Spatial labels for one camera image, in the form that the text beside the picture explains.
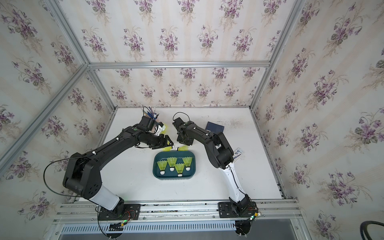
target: teal tray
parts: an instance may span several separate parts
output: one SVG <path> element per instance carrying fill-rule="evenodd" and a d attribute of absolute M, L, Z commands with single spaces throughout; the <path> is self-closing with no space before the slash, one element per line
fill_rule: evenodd
<path fill-rule="evenodd" d="M 182 159 L 183 157 L 192 157 L 191 169 L 187 171 L 184 167 L 183 176 L 178 177 L 176 169 L 173 172 L 171 172 L 169 170 L 169 164 L 167 164 L 164 175 L 161 175 L 160 169 L 157 165 L 157 161 L 167 160 L 168 157 L 177 157 L 176 163 L 184 163 Z M 189 179 L 195 174 L 195 172 L 196 172 L 195 155 L 190 151 L 159 152 L 158 154 L 156 154 L 155 160 L 153 161 L 153 169 L 152 169 L 153 176 L 155 176 L 160 180 Z"/>

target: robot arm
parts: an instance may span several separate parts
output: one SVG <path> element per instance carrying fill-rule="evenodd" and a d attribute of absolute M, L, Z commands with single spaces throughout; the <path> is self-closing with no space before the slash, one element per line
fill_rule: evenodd
<path fill-rule="evenodd" d="M 177 141 L 179 143 L 190 146 L 193 144 L 194 139 L 198 140 L 204 145 L 211 164 L 221 170 L 229 189 L 229 200 L 233 214 L 236 217 L 243 217 L 248 213 L 249 208 L 257 212 L 256 205 L 244 193 L 240 185 L 233 164 L 233 150 L 224 134 L 222 132 L 216 134 L 207 131 L 197 126 L 194 122 L 184 122 L 181 118 L 175 119 L 173 125 L 177 130 Z"/>
<path fill-rule="evenodd" d="M 85 154 L 78 152 L 73 154 L 71 158 L 77 157 L 77 159 L 68 161 L 63 186 L 104 207 L 116 218 L 123 216 L 123 199 L 103 186 L 100 171 L 117 155 L 130 147 L 138 146 L 141 142 L 147 144 L 148 148 L 151 149 L 172 146 L 173 142 L 168 135 L 160 134 L 157 136 L 149 132 L 154 124 L 153 119 L 143 116 L 139 124 L 123 129 L 116 138 L 97 149 Z"/>

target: aluminum frame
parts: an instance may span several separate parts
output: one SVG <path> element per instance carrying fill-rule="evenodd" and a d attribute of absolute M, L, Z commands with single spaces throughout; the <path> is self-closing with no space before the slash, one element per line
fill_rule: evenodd
<path fill-rule="evenodd" d="M 267 68 L 270 61 L 179 61 L 179 62 L 121 62 L 90 63 L 91 69 L 121 68 Z"/>
<path fill-rule="evenodd" d="M 141 204 L 138 220 L 133 223 L 140 225 L 148 223 L 167 223 L 167 222 L 190 222 L 202 221 L 207 223 L 226 222 L 228 220 L 243 220 L 246 218 L 220 218 L 218 213 L 218 203 L 228 200 L 208 200 L 208 201 L 129 201 L 130 204 Z M 292 226 L 296 235 L 310 239 L 299 207 L 294 199 L 265 199 L 253 200 L 256 202 L 261 216 L 256 221 L 263 219 L 291 219 Z M 66 224 L 78 224 L 79 226 L 97 221 L 95 211 L 96 204 L 89 201 L 77 201 L 73 204 L 61 204 L 54 216 L 53 223 L 45 239 L 57 240 Z M 100 221 L 100 225 L 116 221 Z"/>
<path fill-rule="evenodd" d="M 264 88 L 268 82 L 268 79 L 271 76 L 272 72 L 275 70 L 277 62 L 279 61 L 279 58 L 284 51 L 284 47 L 285 47 L 286 43 L 288 42 L 288 39 L 291 35 L 291 32 L 293 31 L 293 29 L 296 26 L 296 22 L 299 19 L 299 16 L 301 14 L 301 10 L 303 9 L 305 2 L 306 2 L 306 0 L 296 0 L 295 1 L 293 8 L 291 10 L 291 13 L 288 16 L 287 22 L 285 23 L 283 31 L 280 35 L 280 38 L 277 41 L 277 44 L 275 46 L 275 50 L 272 53 L 270 67 L 264 72 L 264 75 L 263 75 L 263 77 L 259 83 L 259 86 L 256 89 L 256 93 L 253 96 L 253 99 L 251 102 L 251 109 L 255 108 L 259 99 L 261 98 L 261 94 L 264 91 Z"/>
<path fill-rule="evenodd" d="M 58 91 L 56 96 L 43 108 L 33 122 L 27 127 L 15 143 L 8 148 L 5 154 L 0 159 L 0 175 L 3 175 L 9 166 L 15 161 L 32 138 L 39 132 L 40 128 L 46 123 L 47 119 L 52 116 L 52 113 L 57 109 L 60 103 L 66 98 L 71 89 L 79 82 L 85 72 L 89 69 L 87 64 L 83 64 L 77 72 L 72 75 L 69 81 L 64 84 Z"/>

